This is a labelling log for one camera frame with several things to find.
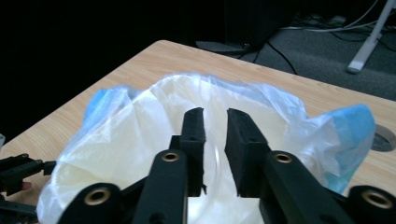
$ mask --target clear plastic bag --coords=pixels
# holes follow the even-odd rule
[[[236,197],[224,153],[228,108],[248,113],[272,150],[293,153],[323,186],[339,193],[374,140],[375,122],[366,105],[309,118],[303,102],[279,88],[201,74],[168,75],[144,91],[119,85],[92,97],[81,129],[39,196],[39,221],[56,223],[91,184],[124,189],[145,177],[154,156],[180,134],[184,113],[195,107],[204,109],[207,194],[189,198],[190,224],[263,223],[258,199]]]

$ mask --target cable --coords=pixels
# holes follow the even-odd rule
[[[259,58],[260,51],[262,51],[262,49],[259,49],[259,50],[257,50],[256,57],[254,57],[254,59],[253,59],[253,62],[252,62],[252,63],[256,63],[256,60]]]
[[[361,21],[367,14],[369,14],[369,12],[370,12],[371,10],[373,10],[373,8],[374,8],[374,6],[376,5],[376,3],[378,3],[378,0],[375,0],[375,2],[370,6],[370,8],[369,8],[360,18],[358,18],[357,20],[353,21],[353,22],[350,23],[349,25],[346,25],[345,27],[346,27],[346,28],[347,28],[347,27],[350,27],[350,26],[352,26],[352,25],[358,23],[359,21]]]
[[[271,47],[271,49],[273,49],[274,51],[276,51],[276,53],[278,53],[280,56],[282,56],[282,58],[289,64],[291,70],[293,70],[294,75],[298,75],[297,71],[294,69],[294,66],[291,64],[291,62],[289,61],[289,59],[279,50],[277,50],[268,40],[267,44]]]
[[[222,55],[237,55],[237,54],[246,55],[253,51],[251,49],[237,49],[237,50],[213,50],[213,49],[206,49],[206,48],[199,48],[199,49],[207,50],[212,53],[217,53],[217,54],[222,54]]]
[[[296,15],[295,18],[290,23],[290,27],[301,27],[301,28],[318,28],[318,29],[330,29],[330,28],[339,28],[342,26],[343,23],[341,22],[334,22],[329,20],[323,20],[321,17],[309,17],[306,16],[301,18],[300,16]]]
[[[387,45],[384,41],[382,41],[381,39],[377,39],[378,40],[378,42],[380,43],[380,44],[382,44],[383,46],[385,46],[385,48],[387,48],[388,50],[390,50],[390,51],[393,51],[393,52],[396,52],[396,49],[393,49],[393,48],[391,48],[389,45]]]
[[[361,35],[370,35],[370,34],[366,34],[366,33],[362,33],[362,32],[356,32],[357,34],[361,34]],[[344,41],[349,41],[349,42],[363,42],[366,39],[360,39],[360,40],[351,40],[351,39],[345,39],[339,35],[336,35],[332,32],[330,32],[330,34],[334,35],[335,37],[337,37],[338,39],[344,40]],[[396,52],[396,49],[391,48],[387,43],[385,43],[383,40],[381,39],[377,39],[377,41],[382,44],[385,48],[387,48],[390,51]]]
[[[248,54],[248,52],[245,52],[245,53],[239,55],[238,57],[236,57],[236,59],[241,59],[241,58],[245,57],[245,55],[247,55],[247,54]]]
[[[346,30],[353,30],[353,29],[357,29],[357,28],[361,28],[364,26],[368,26],[371,24],[376,23],[376,21],[372,21],[369,23],[365,23],[363,25],[357,25],[357,26],[352,26],[352,27],[347,27],[347,28],[334,28],[334,29],[327,29],[327,30],[316,30],[316,29],[311,29],[311,28],[307,28],[307,27],[284,27],[281,28],[282,30],[306,30],[306,31],[312,31],[312,32],[340,32],[340,31],[346,31]]]
[[[386,25],[385,28],[387,28],[388,32],[395,32],[396,31],[396,26]]]
[[[337,37],[338,39],[340,39],[340,40],[344,40],[344,41],[348,41],[348,42],[363,42],[363,41],[365,41],[366,39],[355,39],[355,40],[353,40],[353,39],[345,39],[345,38],[343,38],[343,37],[341,37],[341,36],[339,36],[339,35],[336,35],[335,33],[333,33],[333,32],[330,32],[330,34],[332,34],[333,36],[335,36],[335,37]]]

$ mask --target black wall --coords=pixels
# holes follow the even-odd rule
[[[0,133],[6,141],[156,40],[186,41],[178,2],[4,2]]]

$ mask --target black cable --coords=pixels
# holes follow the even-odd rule
[[[387,26],[385,26],[385,28],[387,29],[387,32],[390,32],[390,33],[396,31],[396,27],[395,26],[387,25]]]
[[[248,54],[248,52],[245,52],[245,53],[239,55],[238,57],[236,57],[236,59],[241,59],[241,58],[245,57],[245,55],[247,55],[247,54]]]
[[[249,53],[257,51],[260,48],[261,48],[261,45],[258,45],[256,47],[250,47],[250,48],[247,48],[247,49],[213,50],[213,49],[201,48],[201,47],[198,46],[198,49],[203,49],[203,50],[206,50],[206,51],[210,51],[212,53],[217,53],[217,54],[222,54],[222,55],[239,55],[238,59],[244,57],[245,55],[247,55]]]
[[[254,57],[254,60],[252,63],[256,63],[256,60],[259,58],[260,51],[262,51],[262,49],[257,50],[256,57]]]
[[[357,34],[361,34],[361,35],[370,35],[370,34],[366,34],[366,33],[362,33],[362,32],[354,32]],[[339,35],[334,34],[333,32],[330,32],[330,34],[334,35],[335,37],[337,37],[338,39],[344,40],[344,41],[348,41],[348,42],[363,42],[366,39],[361,39],[361,40],[351,40],[351,39],[345,39]],[[377,39],[377,41],[382,44],[385,48],[387,48],[390,51],[396,52],[396,49],[391,48],[387,43],[385,43],[383,40],[381,39]]]
[[[344,40],[344,41],[348,41],[348,42],[363,42],[366,39],[345,39],[337,34],[335,34],[334,32],[330,32],[330,34],[332,34],[333,36],[337,37],[340,40]]]
[[[387,48],[388,50],[390,50],[390,51],[393,51],[393,52],[396,52],[396,49],[393,49],[393,48],[391,48],[389,45],[387,45],[384,41],[382,41],[381,39],[377,39],[378,40],[378,42],[380,43],[380,44],[382,44],[383,46],[385,46],[385,48]]]
[[[271,47],[271,49],[273,49],[274,51],[276,51],[276,53],[278,53],[280,56],[282,56],[282,58],[289,64],[291,70],[293,70],[294,75],[298,75],[297,71],[294,69],[294,66],[291,64],[291,62],[289,61],[289,59],[279,50],[277,50],[271,43],[270,41],[267,41],[267,44]]]

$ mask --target screw hole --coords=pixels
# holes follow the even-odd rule
[[[178,158],[179,158],[178,154],[173,152],[166,153],[163,155],[164,161],[177,161]]]
[[[373,190],[366,190],[361,196],[367,203],[370,203],[376,207],[390,209],[393,206],[393,203],[390,199]]]
[[[283,153],[278,153],[274,156],[274,158],[283,163],[289,163],[292,161],[292,158],[289,155],[283,154]]]
[[[107,201],[109,197],[110,191],[107,188],[98,188],[88,193],[84,198],[84,202],[87,205],[98,205]]]

